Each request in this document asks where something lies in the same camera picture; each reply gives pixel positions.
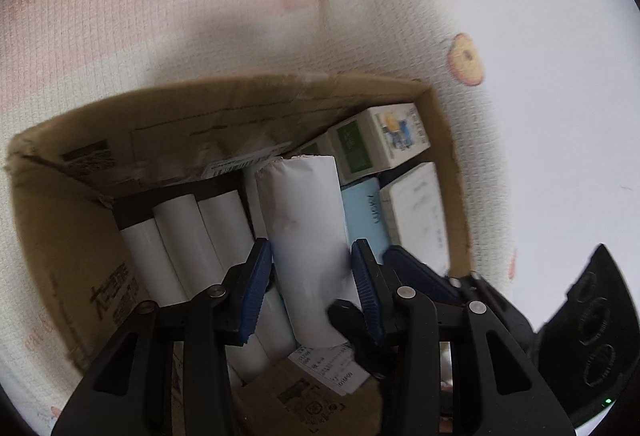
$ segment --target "wrapped paper roll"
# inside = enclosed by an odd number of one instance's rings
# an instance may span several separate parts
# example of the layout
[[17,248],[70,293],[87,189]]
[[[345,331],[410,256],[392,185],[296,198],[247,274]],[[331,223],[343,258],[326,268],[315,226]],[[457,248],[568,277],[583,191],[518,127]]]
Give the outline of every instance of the wrapped paper roll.
[[225,270],[211,244],[193,194],[165,201],[153,211],[188,299],[211,285],[222,283]]
[[234,371],[234,368],[227,364],[226,370],[229,372],[229,385],[231,386],[231,390],[240,389],[242,387],[242,380]]
[[281,158],[270,158],[242,169],[242,174],[244,174],[246,200],[249,203],[249,214],[251,215],[251,224],[254,226],[254,234],[256,238],[268,238],[269,236],[267,235],[267,229],[264,226],[264,219],[262,218],[262,210],[260,209],[260,198],[258,198],[258,186],[255,181],[255,174],[275,159],[280,160]]
[[[254,245],[254,237],[238,191],[199,201],[198,207],[225,272],[233,265],[244,263]],[[289,318],[276,289],[264,296],[255,336],[272,363],[296,349]]]
[[246,344],[225,346],[226,361],[245,382],[251,382],[270,365],[269,357],[255,335],[251,335]]
[[254,246],[238,191],[198,202],[200,214],[222,268],[244,263]]
[[120,231],[151,299],[161,306],[187,301],[174,266],[162,243],[156,221],[137,223]]
[[360,302],[334,158],[272,161],[257,172],[257,186],[278,285],[296,339],[308,348],[344,343],[326,309],[335,299],[357,306]]
[[255,336],[272,363],[289,356],[296,349],[287,311],[275,287],[264,294]]

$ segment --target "cartoon print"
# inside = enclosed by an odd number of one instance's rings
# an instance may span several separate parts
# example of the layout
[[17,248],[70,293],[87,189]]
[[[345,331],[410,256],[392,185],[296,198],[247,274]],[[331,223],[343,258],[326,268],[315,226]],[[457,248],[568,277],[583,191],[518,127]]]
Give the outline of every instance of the cartoon print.
[[458,34],[447,55],[449,71],[466,86],[478,86],[484,80],[484,68],[474,42],[467,34]]
[[411,129],[408,125],[408,117],[398,119],[393,113],[378,113],[376,118],[392,156],[394,149],[404,151],[414,145],[414,139],[411,136]]

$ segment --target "metal screw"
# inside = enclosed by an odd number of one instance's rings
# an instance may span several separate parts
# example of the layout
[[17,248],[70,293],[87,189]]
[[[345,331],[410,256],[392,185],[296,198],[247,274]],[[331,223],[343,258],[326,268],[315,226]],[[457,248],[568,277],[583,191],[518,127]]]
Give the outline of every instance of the metal screw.
[[396,293],[403,299],[413,299],[415,297],[415,290],[411,286],[401,286],[396,290]]
[[153,310],[156,309],[156,303],[153,301],[143,301],[140,304],[138,304],[138,307],[136,308],[136,311],[142,315],[145,315],[146,313],[151,313]]
[[211,285],[207,288],[207,295],[214,299],[222,297],[226,293],[225,287],[222,285]]
[[482,315],[482,313],[486,312],[486,306],[484,302],[471,301],[469,303],[469,310],[471,310],[473,313],[477,313],[478,315]]

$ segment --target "small box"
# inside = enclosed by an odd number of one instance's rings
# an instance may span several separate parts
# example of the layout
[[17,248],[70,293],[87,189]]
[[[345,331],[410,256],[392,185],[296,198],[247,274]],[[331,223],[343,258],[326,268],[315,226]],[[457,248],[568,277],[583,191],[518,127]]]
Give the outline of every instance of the small box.
[[435,164],[421,163],[383,187],[380,201],[392,243],[446,275],[449,244]]
[[304,143],[292,154],[293,156],[334,156],[334,149],[331,146],[331,142],[329,142],[329,136],[323,133],[310,142]]
[[342,205],[347,222],[349,245],[356,239],[366,239],[377,262],[391,245],[380,203],[380,184],[377,178],[367,178],[342,189]]
[[365,109],[326,134],[342,185],[392,169],[429,147],[413,103]]

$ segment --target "light blue box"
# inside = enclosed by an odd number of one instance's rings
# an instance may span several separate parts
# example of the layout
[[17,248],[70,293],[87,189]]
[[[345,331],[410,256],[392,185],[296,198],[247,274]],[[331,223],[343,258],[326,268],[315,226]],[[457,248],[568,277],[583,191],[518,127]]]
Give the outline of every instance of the light blue box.
[[391,239],[382,214],[378,179],[369,178],[344,189],[342,205],[347,220],[349,245],[352,245],[356,239],[366,239],[377,262],[381,265],[382,254],[391,245]]

